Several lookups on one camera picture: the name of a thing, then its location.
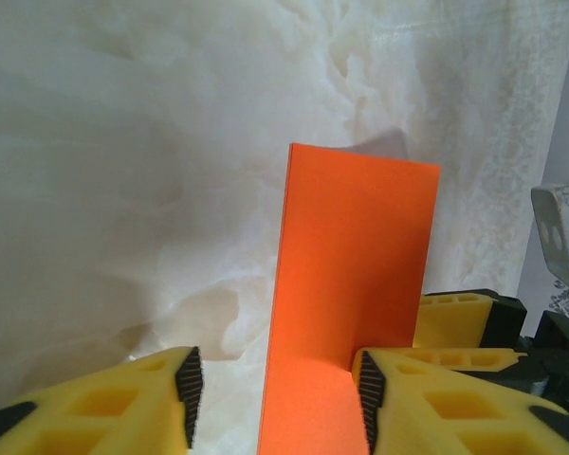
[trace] yellow foam pad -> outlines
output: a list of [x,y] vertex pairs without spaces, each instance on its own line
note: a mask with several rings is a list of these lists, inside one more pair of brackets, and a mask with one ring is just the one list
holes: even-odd
[[[187,453],[175,374],[192,351],[174,348],[21,397],[37,408],[0,437],[0,455]],[[201,388],[201,376],[189,385]]]
[[[368,380],[354,374],[365,424],[376,420],[367,433],[376,434],[375,455],[569,455],[569,443],[529,411],[567,414],[553,403],[388,350],[357,356],[377,372]],[[376,412],[365,404],[377,405]]]
[[464,372],[500,372],[526,356],[507,348],[388,348],[388,351]]
[[478,348],[493,300],[481,294],[422,296],[417,311],[416,348]]

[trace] yellow foam block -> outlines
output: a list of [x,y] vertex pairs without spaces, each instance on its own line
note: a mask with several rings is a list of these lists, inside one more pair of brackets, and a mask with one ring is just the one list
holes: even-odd
[[478,348],[493,299],[481,294],[422,296],[413,346]]
[[569,442],[532,408],[569,419],[553,403],[388,350],[357,356],[375,455],[569,455]]
[[201,389],[197,348],[174,348],[31,393],[0,411],[34,408],[0,455],[185,454]]
[[518,363],[519,357],[526,356],[526,353],[517,353],[507,348],[388,348],[387,350],[432,365],[440,365],[449,370],[464,372],[500,372]]

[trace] orange card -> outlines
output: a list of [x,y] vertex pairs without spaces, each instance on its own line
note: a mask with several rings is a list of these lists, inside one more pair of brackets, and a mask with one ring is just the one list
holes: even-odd
[[352,357],[412,345],[437,186],[432,165],[291,146],[259,454],[368,452]]

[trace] orange rectangle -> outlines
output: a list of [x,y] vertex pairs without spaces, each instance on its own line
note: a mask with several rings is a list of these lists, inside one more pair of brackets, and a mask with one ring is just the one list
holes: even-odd
[[366,453],[362,346],[411,346],[437,193],[432,165],[294,144],[258,453]]

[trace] orange paper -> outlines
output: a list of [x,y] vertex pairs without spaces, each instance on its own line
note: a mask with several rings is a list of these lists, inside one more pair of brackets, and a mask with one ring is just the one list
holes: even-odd
[[258,453],[364,455],[350,366],[411,346],[438,169],[294,144]]

